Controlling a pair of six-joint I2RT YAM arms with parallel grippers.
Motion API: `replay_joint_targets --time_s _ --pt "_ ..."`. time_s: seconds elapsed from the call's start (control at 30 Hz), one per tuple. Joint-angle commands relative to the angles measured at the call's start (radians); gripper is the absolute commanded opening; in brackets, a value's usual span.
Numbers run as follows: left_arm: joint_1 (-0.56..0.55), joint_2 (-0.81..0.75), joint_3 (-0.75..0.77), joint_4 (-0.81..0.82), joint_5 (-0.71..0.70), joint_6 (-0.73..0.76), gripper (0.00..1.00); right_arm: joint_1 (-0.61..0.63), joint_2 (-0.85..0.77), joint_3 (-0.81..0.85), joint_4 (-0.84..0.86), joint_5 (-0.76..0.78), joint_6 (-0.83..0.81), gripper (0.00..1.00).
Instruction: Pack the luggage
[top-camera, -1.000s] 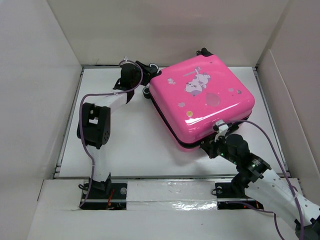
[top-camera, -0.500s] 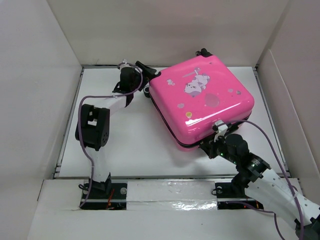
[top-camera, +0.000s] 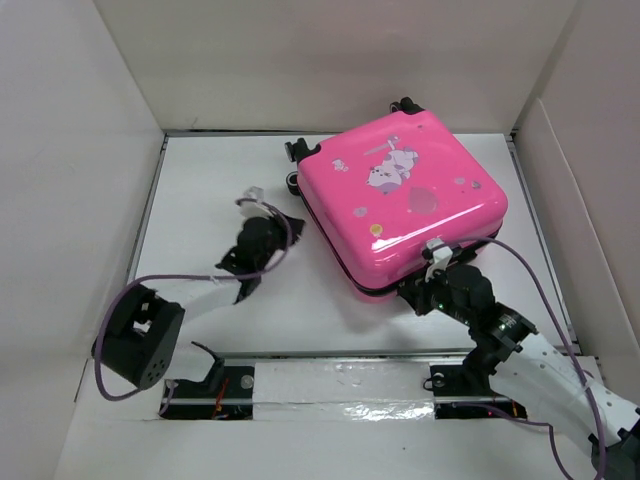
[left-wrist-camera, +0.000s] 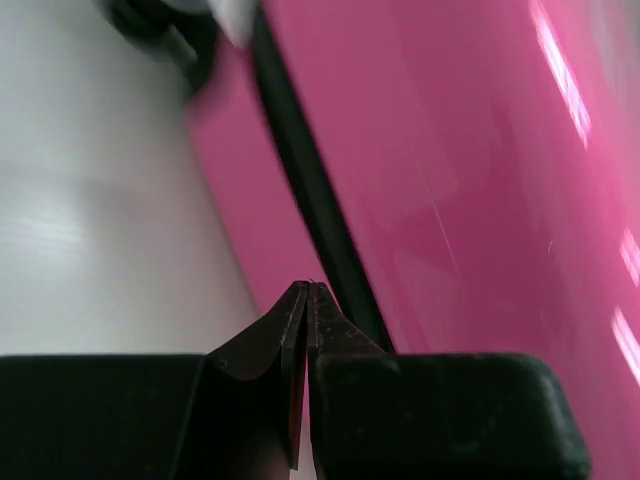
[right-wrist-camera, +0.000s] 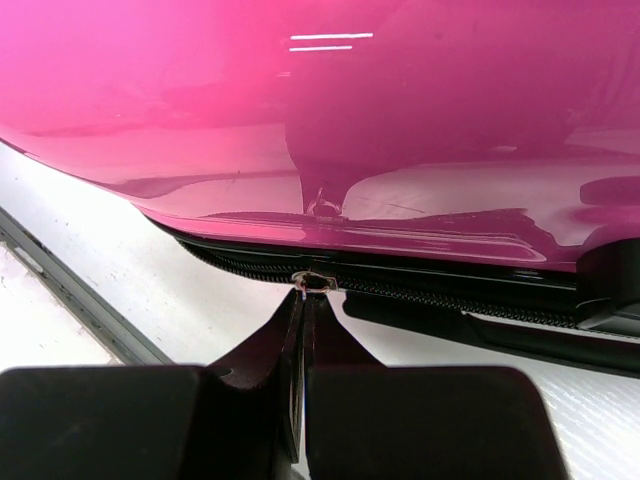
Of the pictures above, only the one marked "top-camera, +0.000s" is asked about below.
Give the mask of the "pink hard-shell suitcase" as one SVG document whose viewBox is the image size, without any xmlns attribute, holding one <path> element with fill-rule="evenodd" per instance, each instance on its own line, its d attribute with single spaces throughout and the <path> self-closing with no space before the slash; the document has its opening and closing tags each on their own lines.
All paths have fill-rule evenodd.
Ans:
<svg viewBox="0 0 640 480">
<path fill-rule="evenodd" d="M 470 261 L 496 237 L 508 199 L 441 120 L 411 98 L 389 114 L 309 147 L 285 145 L 286 180 L 301 197 L 356 294 L 393 296 L 428 265 L 436 238 Z"/>
</svg>

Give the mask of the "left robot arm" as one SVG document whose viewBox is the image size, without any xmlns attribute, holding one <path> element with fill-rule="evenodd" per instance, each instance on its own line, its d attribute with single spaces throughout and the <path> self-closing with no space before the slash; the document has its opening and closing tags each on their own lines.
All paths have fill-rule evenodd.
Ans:
<svg viewBox="0 0 640 480">
<path fill-rule="evenodd" d="M 235 306 L 300 240 L 306 222 L 269 207 L 244 220 L 236 244 L 206 274 L 154 274 L 127 284 L 109 305 L 92 346 L 98 391 L 108 401 L 155 386 L 170 367 L 186 320 Z"/>
</svg>

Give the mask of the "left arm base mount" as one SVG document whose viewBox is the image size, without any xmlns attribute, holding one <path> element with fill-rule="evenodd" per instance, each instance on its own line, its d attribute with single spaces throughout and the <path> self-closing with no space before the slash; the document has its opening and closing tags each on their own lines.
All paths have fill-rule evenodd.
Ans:
<svg viewBox="0 0 640 480">
<path fill-rule="evenodd" d="M 202 380 L 166 380 L 158 416 L 164 420 L 252 420 L 255 366 L 227 366 L 209 347 L 195 341 L 191 344 L 206 352 L 212 365 Z"/>
</svg>

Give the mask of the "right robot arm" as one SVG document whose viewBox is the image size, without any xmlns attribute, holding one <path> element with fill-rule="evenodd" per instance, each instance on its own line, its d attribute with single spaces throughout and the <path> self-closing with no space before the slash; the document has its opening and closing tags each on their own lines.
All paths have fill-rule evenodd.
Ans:
<svg viewBox="0 0 640 480">
<path fill-rule="evenodd" d="M 605 479 L 639 476 L 639 408 L 595 379 L 579 375 L 536 327 L 498 302 L 491 282 L 470 265 L 400 284 L 418 315 L 437 310 L 468 329 L 475 348 L 462 363 L 463 384 L 524 406 L 567 436 Z"/>
</svg>

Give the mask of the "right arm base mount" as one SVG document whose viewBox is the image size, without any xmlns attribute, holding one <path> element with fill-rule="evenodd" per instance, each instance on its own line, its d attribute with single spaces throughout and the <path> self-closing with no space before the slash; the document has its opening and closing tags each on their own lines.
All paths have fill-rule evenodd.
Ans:
<svg viewBox="0 0 640 480">
<path fill-rule="evenodd" d="M 486 377 L 469 373 L 461 364 L 435 364 L 422 387 L 433 395 L 437 420 L 498 418 L 497 411 L 527 420 L 524 406 L 492 391 Z"/>
</svg>

